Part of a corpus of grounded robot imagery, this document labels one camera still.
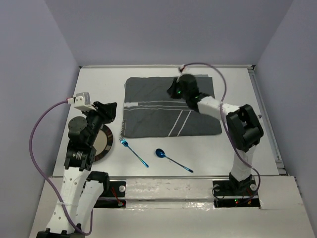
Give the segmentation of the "dark patterned dinner plate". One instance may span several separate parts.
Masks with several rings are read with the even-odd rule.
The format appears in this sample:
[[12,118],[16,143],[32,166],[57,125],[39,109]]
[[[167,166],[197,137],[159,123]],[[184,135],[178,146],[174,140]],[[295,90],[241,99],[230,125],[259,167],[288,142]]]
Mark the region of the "dark patterned dinner plate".
[[111,150],[113,145],[113,134],[111,129],[105,124],[99,130],[97,138],[94,142],[94,148],[96,149],[95,161],[102,160]]

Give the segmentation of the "blue metal spoon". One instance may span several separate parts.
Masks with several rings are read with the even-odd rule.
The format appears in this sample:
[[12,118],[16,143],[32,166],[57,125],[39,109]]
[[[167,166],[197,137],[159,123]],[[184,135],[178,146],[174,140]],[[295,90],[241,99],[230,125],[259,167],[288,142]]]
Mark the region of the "blue metal spoon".
[[188,167],[182,165],[181,163],[179,163],[179,162],[173,160],[172,158],[166,156],[165,152],[164,152],[162,149],[160,149],[160,148],[158,148],[158,149],[155,150],[155,154],[156,154],[159,158],[166,158],[166,159],[168,159],[168,160],[174,162],[175,164],[179,165],[180,167],[184,168],[186,171],[188,171],[188,172],[190,172],[190,173],[193,173],[193,172],[194,172],[192,169],[190,169],[190,168],[188,168]]

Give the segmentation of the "grey striped cloth placemat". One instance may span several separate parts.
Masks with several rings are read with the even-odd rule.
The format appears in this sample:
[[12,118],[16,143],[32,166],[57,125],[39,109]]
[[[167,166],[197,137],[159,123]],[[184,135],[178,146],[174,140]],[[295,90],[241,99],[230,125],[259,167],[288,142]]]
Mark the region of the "grey striped cloth placemat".
[[191,110],[185,101],[171,99],[173,77],[130,77],[125,82],[121,136],[126,138],[214,136],[219,120]]

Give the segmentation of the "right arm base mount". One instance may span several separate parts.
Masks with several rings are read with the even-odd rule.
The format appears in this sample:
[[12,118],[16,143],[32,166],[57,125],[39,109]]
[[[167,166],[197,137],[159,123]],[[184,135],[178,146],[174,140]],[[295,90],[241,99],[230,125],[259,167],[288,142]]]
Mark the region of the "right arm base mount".
[[211,193],[214,197],[215,208],[260,208],[259,197],[255,195],[257,184],[254,179],[239,189],[231,187],[229,180],[215,180],[212,185]]

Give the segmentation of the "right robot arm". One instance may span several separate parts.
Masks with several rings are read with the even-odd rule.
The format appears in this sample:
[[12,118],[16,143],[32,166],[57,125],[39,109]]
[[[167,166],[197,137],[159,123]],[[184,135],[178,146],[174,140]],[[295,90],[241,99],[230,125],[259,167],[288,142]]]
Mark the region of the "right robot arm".
[[233,167],[225,185],[215,187],[221,196],[239,196],[252,184],[253,154],[264,130],[251,105],[236,106],[221,102],[200,92],[194,75],[182,74],[174,78],[167,90],[172,99],[183,99],[187,106],[203,115],[222,122],[234,149]]

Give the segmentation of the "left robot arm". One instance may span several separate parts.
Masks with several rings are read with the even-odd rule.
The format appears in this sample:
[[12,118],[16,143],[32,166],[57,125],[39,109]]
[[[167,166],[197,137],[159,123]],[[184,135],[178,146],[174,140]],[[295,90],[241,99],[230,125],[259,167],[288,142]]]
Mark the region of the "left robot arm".
[[84,226],[93,223],[93,208],[100,196],[109,192],[109,176],[105,172],[91,170],[95,162],[94,143],[105,124],[116,117],[117,103],[102,104],[98,101],[74,104],[82,116],[68,123],[69,142],[66,149],[61,189],[57,189],[46,174],[38,172],[50,184],[57,202],[53,214],[39,238],[85,238],[91,231]]

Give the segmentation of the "blue metal fork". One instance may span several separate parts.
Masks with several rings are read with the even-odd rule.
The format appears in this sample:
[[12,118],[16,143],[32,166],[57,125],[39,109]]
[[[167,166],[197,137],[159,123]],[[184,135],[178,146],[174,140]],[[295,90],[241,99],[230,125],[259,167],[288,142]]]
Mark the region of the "blue metal fork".
[[141,163],[146,167],[149,168],[149,165],[129,146],[129,143],[126,141],[125,138],[123,138],[122,136],[119,137],[119,141],[120,143],[124,146],[127,147],[140,161]]

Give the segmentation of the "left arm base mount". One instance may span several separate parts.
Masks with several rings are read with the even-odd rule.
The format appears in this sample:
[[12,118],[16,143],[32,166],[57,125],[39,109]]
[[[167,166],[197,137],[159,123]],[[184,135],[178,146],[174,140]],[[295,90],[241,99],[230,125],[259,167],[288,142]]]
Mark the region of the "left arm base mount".
[[110,181],[109,189],[104,191],[94,208],[121,209],[126,207],[126,181]]

